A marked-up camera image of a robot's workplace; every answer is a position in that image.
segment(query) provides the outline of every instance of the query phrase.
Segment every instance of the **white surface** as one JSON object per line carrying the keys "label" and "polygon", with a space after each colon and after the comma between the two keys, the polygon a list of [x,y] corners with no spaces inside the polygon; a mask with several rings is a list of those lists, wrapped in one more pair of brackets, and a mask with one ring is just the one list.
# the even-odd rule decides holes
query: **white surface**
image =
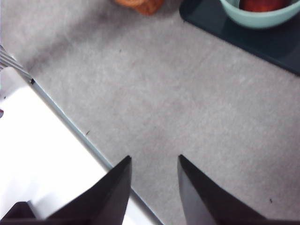
{"label": "white surface", "polygon": [[[1,71],[0,108],[0,218],[28,200],[45,218],[106,174],[12,68]],[[123,224],[152,223],[129,199]]]}

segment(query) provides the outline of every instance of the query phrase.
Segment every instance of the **orange object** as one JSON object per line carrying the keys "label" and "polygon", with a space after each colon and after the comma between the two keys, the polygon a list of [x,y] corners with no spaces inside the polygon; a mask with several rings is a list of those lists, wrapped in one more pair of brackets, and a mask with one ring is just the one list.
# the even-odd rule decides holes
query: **orange object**
{"label": "orange object", "polygon": [[117,3],[130,7],[143,15],[154,14],[165,0],[115,0]]}

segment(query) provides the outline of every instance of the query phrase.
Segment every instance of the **teal bowl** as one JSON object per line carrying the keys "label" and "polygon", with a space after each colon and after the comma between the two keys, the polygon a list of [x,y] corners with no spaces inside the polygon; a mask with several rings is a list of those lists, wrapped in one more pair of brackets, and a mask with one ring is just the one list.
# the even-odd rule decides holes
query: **teal bowl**
{"label": "teal bowl", "polygon": [[289,6],[269,12],[248,12],[239,9],[240,0],[220,0],[220,2],[227,15],[234,22],[252,29],[275,27],[288,21],[300,12],[300,0],[293,0]]}

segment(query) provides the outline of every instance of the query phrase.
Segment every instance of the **gray carpet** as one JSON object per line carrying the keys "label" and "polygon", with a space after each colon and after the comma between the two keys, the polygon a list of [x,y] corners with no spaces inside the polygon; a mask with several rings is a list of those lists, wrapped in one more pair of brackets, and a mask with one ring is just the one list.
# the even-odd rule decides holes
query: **gray carpet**
{"label": "gray carpet", "polygon": [[184,23],[179,4],[143,17],[110,0],[2,0],[1,40],[113,165],[133,157],[163,223],[185,224],[181,153],[263,215],[300,219],[300,79]]}

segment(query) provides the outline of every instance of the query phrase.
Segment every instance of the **red apple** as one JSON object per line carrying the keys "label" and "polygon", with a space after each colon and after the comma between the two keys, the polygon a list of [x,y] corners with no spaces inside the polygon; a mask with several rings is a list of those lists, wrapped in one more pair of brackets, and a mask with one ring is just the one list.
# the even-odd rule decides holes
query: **red apple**
{"label": "red apple", "polygon": [[287,7],[291,0],[240,0],[240,8],[251,12],[267,12]]}

